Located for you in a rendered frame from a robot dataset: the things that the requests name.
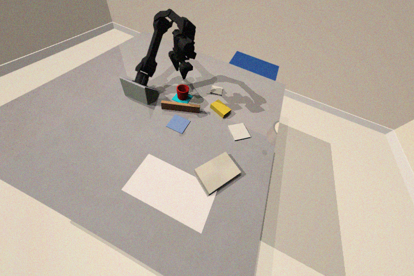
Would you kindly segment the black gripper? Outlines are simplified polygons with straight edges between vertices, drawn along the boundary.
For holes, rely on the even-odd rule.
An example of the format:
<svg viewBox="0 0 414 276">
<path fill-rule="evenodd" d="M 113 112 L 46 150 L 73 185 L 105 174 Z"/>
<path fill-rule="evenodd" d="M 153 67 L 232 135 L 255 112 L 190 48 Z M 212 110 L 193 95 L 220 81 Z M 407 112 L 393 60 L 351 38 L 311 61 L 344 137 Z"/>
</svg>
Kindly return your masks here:
<svg viewBox="0 0 414 276">
<path fill-rule="evenodd" d="M 189 62 L 185 62 L 187 60 L 186 55 L 175 47 L 173 47 L 173 51 L 169 51 L 168 55 L 176 71 L 180 71 L 182 78 L 185 79 L 187 73 L 193 70 L 193 66 Z"/>
</svg>

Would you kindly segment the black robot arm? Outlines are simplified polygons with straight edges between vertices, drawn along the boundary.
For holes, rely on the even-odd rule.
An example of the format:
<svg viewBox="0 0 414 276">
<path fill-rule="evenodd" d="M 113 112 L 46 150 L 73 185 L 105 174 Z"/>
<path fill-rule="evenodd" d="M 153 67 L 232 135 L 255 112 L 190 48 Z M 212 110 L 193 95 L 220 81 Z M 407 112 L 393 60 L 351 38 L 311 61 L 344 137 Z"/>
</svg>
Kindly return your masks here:
<svg viewBox="0 0 414 276">
<path fill-rule="evenodd" d="M 166 17 L 171 19 L 171 21 L 169 22 Z M 174 38 L 174 47 L 180 49 L 187 56 L 187 60 L 195 59 L 196 53 L 194 52 L 194 37 L 196 26 L 192 24 L 186 17 L 180 17 L 171 9 L 160 11 L 154 16 L 154 33 L 149 45 L 149 49 L 147 55 L 142 58 L 140 63 L 135 67 L 137 75 L 135 80 L 132 80 L 133 82 L 147 86 L 149 77 L 152 77 L 156 71 L 157 63 L 155 61 L 155 58 L 162 36 L 167 32 L 169 28 L 172 27 L 174 22 L 179 28 L 175 29 L 172 32 Z"/>
</svg>

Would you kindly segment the yellow rectangular block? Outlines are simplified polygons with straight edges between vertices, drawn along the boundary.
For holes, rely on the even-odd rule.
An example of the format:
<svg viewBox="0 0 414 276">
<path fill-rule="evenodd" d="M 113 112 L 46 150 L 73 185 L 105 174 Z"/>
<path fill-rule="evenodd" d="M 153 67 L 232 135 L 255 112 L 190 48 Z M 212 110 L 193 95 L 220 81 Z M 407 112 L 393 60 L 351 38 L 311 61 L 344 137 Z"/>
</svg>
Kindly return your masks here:
<svg viewBox="0 0 414 276">
<path fill-rule="evenodd" d="M 219 99 L 213 102 L 210 105 L 210 108 L 214 110 L 222 118 L 224 118 L 231 112 L 231 109 L 228 106 L 226 106 L 223 102 L 221 102 Z"/>
</svg>

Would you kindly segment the white flat square pad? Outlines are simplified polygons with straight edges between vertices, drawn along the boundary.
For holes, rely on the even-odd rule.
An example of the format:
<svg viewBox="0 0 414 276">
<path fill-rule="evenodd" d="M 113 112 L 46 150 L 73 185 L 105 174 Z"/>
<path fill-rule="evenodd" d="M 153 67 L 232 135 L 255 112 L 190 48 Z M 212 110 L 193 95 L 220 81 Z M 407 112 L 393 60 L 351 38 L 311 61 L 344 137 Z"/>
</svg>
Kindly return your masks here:
<svg viewBox="0 0 414 276">
<path fill-rule="evenodd" d="M 251 137 L 243 123 L 229 125 L 228 128 L 234 141 Z"/>
</svg>

